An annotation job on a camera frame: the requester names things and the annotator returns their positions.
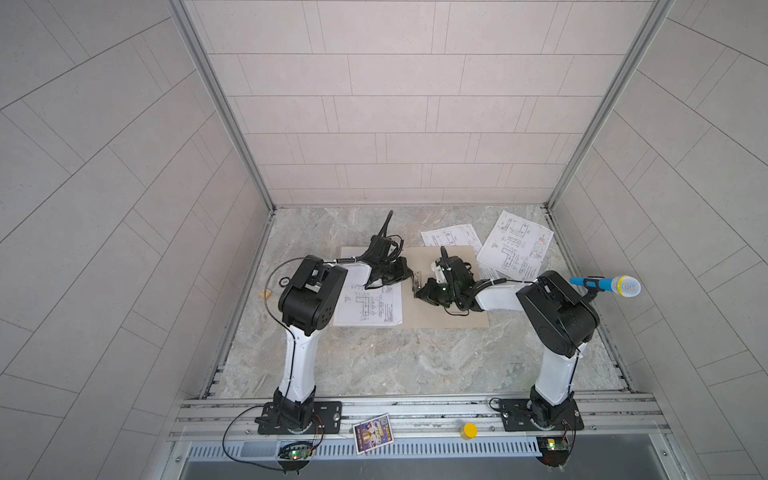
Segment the beige cardboard folder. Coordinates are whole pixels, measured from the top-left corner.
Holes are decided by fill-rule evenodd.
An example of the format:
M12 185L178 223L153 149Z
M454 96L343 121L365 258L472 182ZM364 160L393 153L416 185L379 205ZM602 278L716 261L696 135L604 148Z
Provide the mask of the beige cardboard folder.
M366 290L367 267L348 264L349 275L334 313L337 327L398 329L487 328L488 314L471 299L479 281L470 246L406 247L412 275L391 286Z

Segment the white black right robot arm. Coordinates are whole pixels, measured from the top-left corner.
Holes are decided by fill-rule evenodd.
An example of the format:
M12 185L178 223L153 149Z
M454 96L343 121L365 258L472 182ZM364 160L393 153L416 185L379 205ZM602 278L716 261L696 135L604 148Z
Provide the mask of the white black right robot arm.
M489 407L510 431L584 428L575 401L573 380L579 360L600 319L590 302L591 289L580 295L564 277L548 270L533 281L474 278L471 267L445 249L431 265L432 276L413 288L414 297L441 307L452 316L473 312L522 311L530 321L544 354L528 398L493 398Z

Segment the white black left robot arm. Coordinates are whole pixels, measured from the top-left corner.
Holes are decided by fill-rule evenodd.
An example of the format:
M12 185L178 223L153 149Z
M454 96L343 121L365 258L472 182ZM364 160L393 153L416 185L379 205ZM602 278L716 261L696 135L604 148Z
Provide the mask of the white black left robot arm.
M404 240L398 235L377 234L360 255L324 260L300 257L293 276L278 300L279 316L272 319L286 331L283 375L274 391L269 411L259 420L296 433L313 422L316 382L315 360L321 334L332 320L348 275L347 265L369 269L363 287L372 290L402 282L413 275L402 256Z

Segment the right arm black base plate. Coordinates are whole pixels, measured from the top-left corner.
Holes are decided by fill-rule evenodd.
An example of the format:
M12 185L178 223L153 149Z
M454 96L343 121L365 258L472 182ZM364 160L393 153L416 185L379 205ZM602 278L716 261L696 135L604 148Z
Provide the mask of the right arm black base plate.
M556 406L545 400L502 399L500 410L506 432L584 429L581 412L571 398Z

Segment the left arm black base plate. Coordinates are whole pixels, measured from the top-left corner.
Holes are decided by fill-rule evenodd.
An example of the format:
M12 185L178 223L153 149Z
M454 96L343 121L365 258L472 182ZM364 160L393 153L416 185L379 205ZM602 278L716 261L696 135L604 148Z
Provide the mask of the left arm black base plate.
M269 402L255 423L259 435L337 434L341 415L342 403L338 401L287 402L281 405Z

